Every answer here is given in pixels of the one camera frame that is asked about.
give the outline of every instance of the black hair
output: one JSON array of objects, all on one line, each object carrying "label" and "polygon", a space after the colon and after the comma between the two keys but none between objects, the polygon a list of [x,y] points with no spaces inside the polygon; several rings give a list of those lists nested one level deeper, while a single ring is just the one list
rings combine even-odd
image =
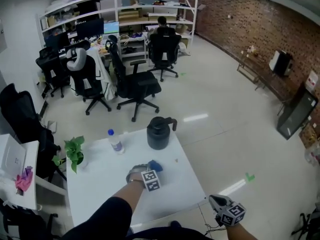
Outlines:
[{"label": "black hair", "polygon": [[165,25],[167,24],[167,19],[166,19],[165,17],[163,17],[163,16],[160,16],[160,17],[158,18],[158,23],[159,23],[160,25],[165,26]]}]

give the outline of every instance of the blue bottle cap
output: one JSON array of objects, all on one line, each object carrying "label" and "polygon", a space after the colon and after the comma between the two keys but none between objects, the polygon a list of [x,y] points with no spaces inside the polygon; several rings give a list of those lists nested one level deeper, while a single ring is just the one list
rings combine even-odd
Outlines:
[{"label": "blue bottle cap", "polygon": [[114,132],[114,130],[113,130],[113,129],[109,129],[109,130],[108,130],[108,134],[109,134],[110,136],[112,136],[112,135],[114,135],[114,134],[115,134],[115,132]]}]

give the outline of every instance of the black sleeve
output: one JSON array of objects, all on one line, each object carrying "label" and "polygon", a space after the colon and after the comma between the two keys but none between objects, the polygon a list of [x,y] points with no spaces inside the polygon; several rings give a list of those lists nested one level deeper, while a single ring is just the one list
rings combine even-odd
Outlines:
[{"label": "black sleeve", "polygon": [[130,227],[132,209],[127,201],[110,197],[84,223],[67,232],[62,240],[124,239]]}]

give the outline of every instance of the black kettle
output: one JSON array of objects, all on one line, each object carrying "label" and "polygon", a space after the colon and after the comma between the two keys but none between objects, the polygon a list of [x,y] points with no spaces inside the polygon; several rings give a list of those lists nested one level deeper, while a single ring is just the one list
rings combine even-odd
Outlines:
[{"label": "black kettle", "polygon": [[163,118],[161,116],[154,117],[146,128],[146,137],[148,144],[154,150],[163,150],[169,143],[170,128],[169,124],[173,124],[172,130],[177,129],[177,120],[171,117]]}]

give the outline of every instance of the plastic water bottle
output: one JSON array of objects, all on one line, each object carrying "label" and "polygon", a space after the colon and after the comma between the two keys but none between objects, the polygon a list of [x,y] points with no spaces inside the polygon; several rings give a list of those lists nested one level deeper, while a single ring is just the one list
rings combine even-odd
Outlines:
[{"label": "plastic water bottle", "polygon": [[110,142],[112,148],[114,149],[114,151],[116,151],[119,154],[123,154],[125,152],[125,148],[122,145],[122,143],[119,139],[119,136],[115,135],[115,132],[113,129],[108,130],[108,135],[109,135],[109,137],[108,137],[109,142]]}]

